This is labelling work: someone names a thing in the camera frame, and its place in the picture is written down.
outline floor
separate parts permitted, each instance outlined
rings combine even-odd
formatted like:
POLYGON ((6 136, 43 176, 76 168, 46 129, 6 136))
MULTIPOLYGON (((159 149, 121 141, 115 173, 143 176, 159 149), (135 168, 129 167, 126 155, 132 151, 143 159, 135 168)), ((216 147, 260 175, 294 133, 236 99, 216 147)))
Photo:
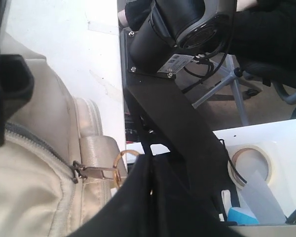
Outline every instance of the floor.
MULTIPOLYGON (((119 11, 123 9, 125 2, 125 0, 118 1, 119 11)), ((198 65, 188 65, 188 68, 195 73, 204 74, 204 69, 198 65)), ((204 95, 210 87, 220 81, 220 79, 221 77, 219 75, 214 75, 203 85, 194 88, 186 96, 191 102, 195 102, 204 95)), ((180 88, 185 88, 197 80, 197 78, 190 76, 185 71, 181 71, 177 75, 176 83, 180 88)), ((295 106, 287 105, 283 102, 273 87, 264 86, 260 82, 256 82, 256 85, 260 86, 263 92, 245 101, 250 124, 261 124, 289 119, 295 106)), ((294 90, 288 88, 288 92, 291 93, 294 92, 294 90)), ((220 94, 231 95, 230 87, 225 87, 220 94)), ((197 110, 213 130, 242 126, 234 101, 208 101, 199 106, 197 110)))

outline tape roll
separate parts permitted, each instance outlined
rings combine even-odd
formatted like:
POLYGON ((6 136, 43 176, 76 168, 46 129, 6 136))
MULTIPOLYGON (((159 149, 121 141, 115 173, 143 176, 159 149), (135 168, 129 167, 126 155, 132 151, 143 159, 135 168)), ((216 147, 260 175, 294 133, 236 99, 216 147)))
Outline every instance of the tape roll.
MULTIPOLYGON (((239 174, 245 178, 246 173, 241 172, 241 169, 237 168, 237 162, 239 163, 239 161, 241 159, 245 159, 246 157, 244 156, 245 153, 248 153, 254 151, 256 152, 256 156, 255 159, 256 160, 260 160, 259 163, 265 164, 266 167, 264 167, 263 169, 266 168, 266 175, 264 176, 264 179, 266 181, 267 184, 269 184, 271 177, 272 177, 272 162, 270 157, 267 155, 267 153, 265 151, 263 151, 260 147, 257 146, 245 146, 245 147, 241 147, 238 151, 236 151, 231 157, 231 161, 233 163, 233 165, 236 167, 237 171, 239 172, 239 174)), ((234 182, 234 184, 239 188, 239 189, 243 189, 243 187, 245 186, 245 183, 243 181, 240 180, 240 178, 237 176, 237 174, 234 172, 234 170, 232 169, 230 163, 228 162, 228 173, 229 176, 231 178, 231 180, 234 182)))

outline office chair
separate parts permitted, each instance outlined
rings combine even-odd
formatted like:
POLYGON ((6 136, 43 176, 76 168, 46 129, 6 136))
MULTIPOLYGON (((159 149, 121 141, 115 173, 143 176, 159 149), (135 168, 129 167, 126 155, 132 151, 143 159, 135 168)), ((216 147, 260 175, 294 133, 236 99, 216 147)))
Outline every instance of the office chair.
POLYGON ((247 86, 247 95, 252 97, 256 96, 262 90, 249 83, 249 80, 261 81, 263 84, 271 86, 274 88, 280 98, 289 105, 296 104, 296 92, 289 95, 285 90, 283 85, 296 89, 296 71, 292 69, 283 68, 279 65, 258 62, 255 60, 250 60, 246 58, 237 57, 239 68, 234 66, 233 58, 228 55, 226 58, 226 67, 221 67, 218 71, 224 78, 219 84, 207 92, 202 98, 193 103, 193 107, 197 108, 202 103, 211 98, 214 94, 220 91, 226 85, 231 86, 232 94, 237 105, 238 113, 243 126, 250 125, 248 116, 243 103, 243 95, 240 90, 240 85, 247 86))

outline zipper pull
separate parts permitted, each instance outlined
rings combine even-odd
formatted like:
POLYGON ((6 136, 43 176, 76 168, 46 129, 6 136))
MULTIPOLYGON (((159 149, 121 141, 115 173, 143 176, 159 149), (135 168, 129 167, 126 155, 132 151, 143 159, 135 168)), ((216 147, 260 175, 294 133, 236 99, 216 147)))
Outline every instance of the zipper pull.
POLYGON ((94 179, 114 181, 117 188, 121 186, 122 179, 117 168, 89 167, 84 164, 80 164, 78 161, 74 161, 73 170, 75 172, 74 182, 78 182, 78 178, 86 180, 88 177, 91 177, 94 179), (104 171, 112 172, 113 178, 105 176, 104 171))

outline barcode sticker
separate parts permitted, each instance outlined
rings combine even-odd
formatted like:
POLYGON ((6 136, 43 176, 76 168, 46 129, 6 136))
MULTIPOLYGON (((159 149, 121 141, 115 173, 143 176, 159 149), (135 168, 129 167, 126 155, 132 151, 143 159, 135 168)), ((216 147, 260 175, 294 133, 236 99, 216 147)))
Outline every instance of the barcode sticker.
POLYGON ((159 73, 177 74, 183 67, 185 67, 194 56, 173 54, 172 57, 159 69, 159 73))

